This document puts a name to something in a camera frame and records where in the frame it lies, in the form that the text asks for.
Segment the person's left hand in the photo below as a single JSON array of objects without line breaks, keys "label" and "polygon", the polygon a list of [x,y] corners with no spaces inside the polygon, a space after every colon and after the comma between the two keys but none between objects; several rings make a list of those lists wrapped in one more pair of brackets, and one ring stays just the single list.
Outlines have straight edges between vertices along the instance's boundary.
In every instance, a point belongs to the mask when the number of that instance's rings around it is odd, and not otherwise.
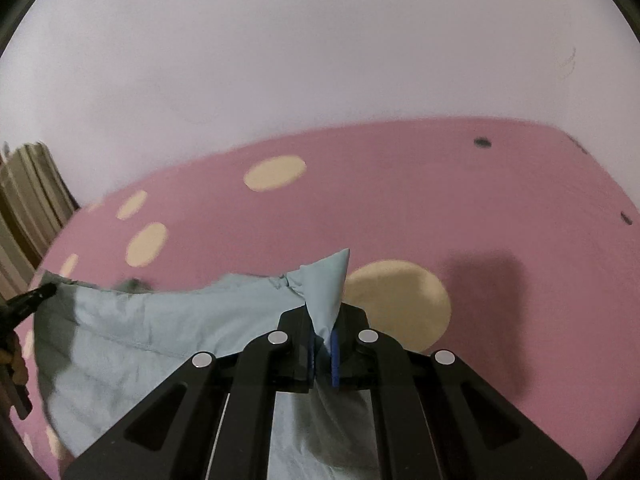
[{"label": "person's left hand", "polygon": [[15,385],[26,386],[28,383],[28,368],[23,358],[23,350],[17,333],[12,332],[1,337],[0,361],[11,370],[11,377]]}]

